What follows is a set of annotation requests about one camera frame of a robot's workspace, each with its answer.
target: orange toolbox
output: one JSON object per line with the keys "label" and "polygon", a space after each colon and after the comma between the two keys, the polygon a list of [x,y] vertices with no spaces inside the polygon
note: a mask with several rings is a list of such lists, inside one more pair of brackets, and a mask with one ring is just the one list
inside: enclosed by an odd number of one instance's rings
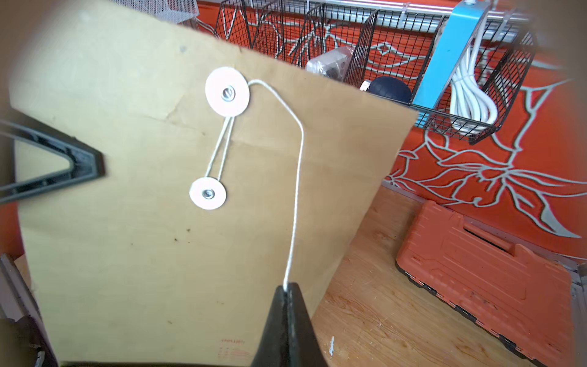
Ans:
{"label": "orange toolbox", "polygon": [[520,244],[427,201],[398,269],[537,366],[572,366],[571,276]]}

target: black wire basket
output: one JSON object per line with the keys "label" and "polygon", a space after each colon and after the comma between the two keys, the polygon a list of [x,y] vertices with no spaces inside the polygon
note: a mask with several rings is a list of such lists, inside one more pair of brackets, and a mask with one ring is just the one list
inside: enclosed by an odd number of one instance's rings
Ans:
{"label": "black wire basket", "polygon": [[446,20],[447,15],[407,6],[392,11],[302,0],[226,0],[216,31],[229,42],[301,68],[325,52],[352,46],[344,83],[359,87],[381,76],[399,79],[411,95],[394,101],[420,112],[416,126],[476,144],[503,125],[534,58],[534,37],[523,21],[487,19],[475,66],[475,79],[498,109],[495,123],[487,124],[449,113],[450,85],[435,109],[413,104]]}

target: wooden surface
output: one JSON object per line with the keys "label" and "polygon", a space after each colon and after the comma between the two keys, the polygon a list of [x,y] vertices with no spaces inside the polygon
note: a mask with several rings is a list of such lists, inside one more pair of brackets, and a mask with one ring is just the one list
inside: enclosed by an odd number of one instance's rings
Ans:
{"label": "wooden surface", "polygon": [[330,366],[532,366],[398,272],[420,206],[379,189],[312,318]]}

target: brown envelope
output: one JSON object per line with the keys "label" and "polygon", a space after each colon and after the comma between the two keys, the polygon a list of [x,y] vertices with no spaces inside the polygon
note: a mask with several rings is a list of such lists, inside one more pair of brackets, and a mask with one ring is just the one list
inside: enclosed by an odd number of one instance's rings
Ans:
{"label": "brown envelope", "polygon": [[[195,206],[188,191],[223,121],[204,83],[221,66],[266,81],[305,126],[290,280],[310,313],[416,119],[110,2],[61,6],[10,87],[14,108],[105,158],[104,178],[19,205],[35,295],[61,361],[250,363],[284,276],[300,133],[267,90],[252,86],[222,175],[227,201]],[[31,154],[17,151],[22,177],[47,169]]]}

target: metal rail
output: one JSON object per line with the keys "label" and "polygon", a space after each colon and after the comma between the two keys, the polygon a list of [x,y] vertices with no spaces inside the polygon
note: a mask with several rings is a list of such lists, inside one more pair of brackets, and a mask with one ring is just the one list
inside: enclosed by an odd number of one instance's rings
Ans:
{"label": "metal rail", "polygon": [[[247,5],[254,9],[261,9],[263,6],[271,3],[271,0],[245,0]],[[448,17],[453,9],[446,6],[433,5],[418,5],[401,2],[386,2],[381,0],[326,0],[307,2],[308,6],[300,7],[299,0],[288,1],[284,0],[283,11],[290,14],[304,15],[309,9],[314,6],[326,4],[325,16],[328,19],[333,19],[341,22],[364,23],[369,17],[369,13],[345,12],[340,10],[340,6],[348,6],[349,8],[363,8],[381,10],[377,17],[376,26],[386,28],[402,28],[414,32],[434,33],[439,24],[443,21],[443,17]],[[489,11],[488,19],[502,21],[508,20],[507,30],[497,22],[489,24],[487,31],[484,34],[484,39],[499,39],[503,42],[512,42],[518,34],[521,23],[527,23],[529,19],[521,13],[507,14],[505,12]]]}

